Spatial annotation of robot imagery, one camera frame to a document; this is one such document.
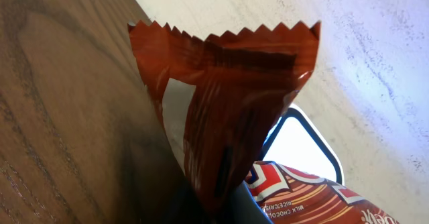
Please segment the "white barcode scanner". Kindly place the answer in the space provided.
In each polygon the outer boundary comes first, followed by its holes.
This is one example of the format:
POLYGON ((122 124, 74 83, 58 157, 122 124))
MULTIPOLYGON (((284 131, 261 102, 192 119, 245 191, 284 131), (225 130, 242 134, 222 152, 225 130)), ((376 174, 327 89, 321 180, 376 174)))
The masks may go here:
POLYGON ((338 156, 307 114, 294 103, 269 131, 259 159, 345 184, 338 156))

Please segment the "red toffee candy bar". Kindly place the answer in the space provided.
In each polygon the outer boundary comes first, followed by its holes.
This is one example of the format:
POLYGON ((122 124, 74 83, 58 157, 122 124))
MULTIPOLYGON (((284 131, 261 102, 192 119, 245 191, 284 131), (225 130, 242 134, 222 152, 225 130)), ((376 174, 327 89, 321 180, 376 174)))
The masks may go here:
POLYGON ((314 71, 319 23, 204 40, 156 22, 130 23, 128 32, 174 157, 207 213, 233 223, 394 222, 343 184, 259 159, 314 71))

